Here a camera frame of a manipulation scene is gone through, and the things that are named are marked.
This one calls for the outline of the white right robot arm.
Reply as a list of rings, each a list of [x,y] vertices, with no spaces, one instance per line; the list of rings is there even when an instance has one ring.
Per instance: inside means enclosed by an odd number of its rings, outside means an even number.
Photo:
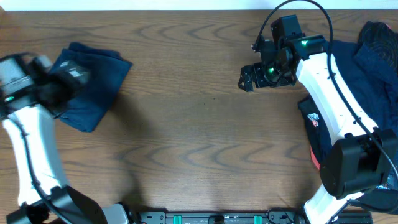
[[[332,149],[320,164],[322,184],[294,215],[294,223],[356,223],[346,206],[364,208],[360,198],[387,182],[394,170],[397,137],[380,130],[364,112],[341,77],[332,40],[307,36],[295,15],[271,24],[272,39],[258,35],[252,46],[261,61],[242,67],[238,87],[280,87],[300,82],[315,102],[330,135]]]

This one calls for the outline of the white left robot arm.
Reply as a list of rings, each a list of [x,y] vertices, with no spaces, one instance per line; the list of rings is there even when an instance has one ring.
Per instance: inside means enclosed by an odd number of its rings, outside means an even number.
[[[24,52],[1,58],[1,122],[19,174],[19,209],[7,223],[106,223],[103,209],[70,186],[55,140],[55,119],[84,89],[90,71],[67,60],[57,66]]]

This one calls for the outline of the dark blue denim shorts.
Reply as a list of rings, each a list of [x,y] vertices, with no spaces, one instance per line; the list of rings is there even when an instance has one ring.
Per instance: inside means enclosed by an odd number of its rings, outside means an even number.
[[[87,68],[90,80],[80,94],[68,102],[68,109],[59,120],[81,131],[90,133],[113,104],[120,87],[133,63],[114,50],[96,49],[72,42],[63,49],[55,66],[71,60]]]

